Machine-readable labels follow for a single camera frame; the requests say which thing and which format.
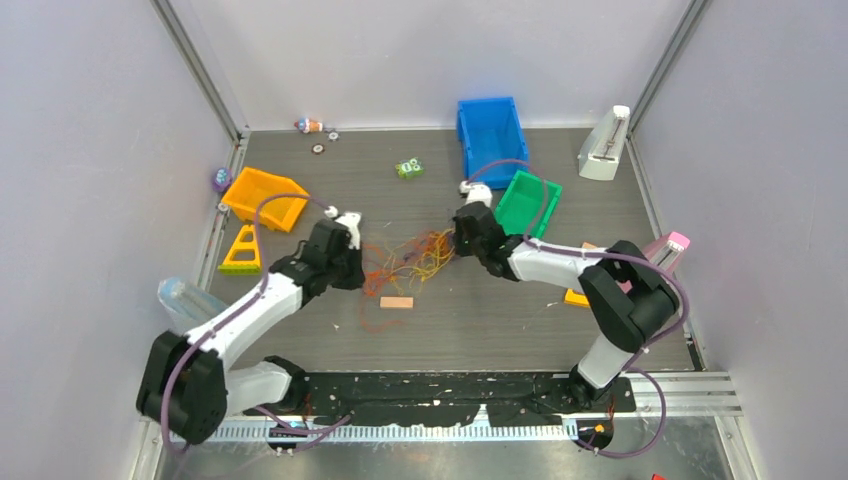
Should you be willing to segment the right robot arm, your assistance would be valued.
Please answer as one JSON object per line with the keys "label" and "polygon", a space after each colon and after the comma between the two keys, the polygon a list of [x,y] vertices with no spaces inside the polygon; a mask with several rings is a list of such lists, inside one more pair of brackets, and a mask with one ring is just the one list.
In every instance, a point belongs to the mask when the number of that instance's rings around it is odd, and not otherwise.
{"label": "right robot arm", "polygon": [[676,281],[629,241],[576,249],[508,235],[481,201],[459,208],[453,221],[458,254],[475,256],[491,275],[572,289],[587,298],[600,334],[566,381],[569,397],[583,410],[605,403],[619,374],[669,334],[665,325],[672,317],[688,312]]}

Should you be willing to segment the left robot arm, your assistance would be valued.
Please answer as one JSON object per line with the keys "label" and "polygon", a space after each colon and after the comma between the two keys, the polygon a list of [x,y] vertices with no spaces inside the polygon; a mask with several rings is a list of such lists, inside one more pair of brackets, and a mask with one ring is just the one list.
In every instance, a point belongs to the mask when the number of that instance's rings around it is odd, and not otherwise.
{"label": "left robot arm", "polygon": [[222,313],[184,334],[160,334],[151,345],[137,411],[198,445],[229,416],[259,407],[284,414],[303,408],[309,385],[301,367],[277,355],[250,368],[233,365],[271,327],[327,289],[363,287],[360,223],[358,212],[318,221],[294,254],[275,261]]}

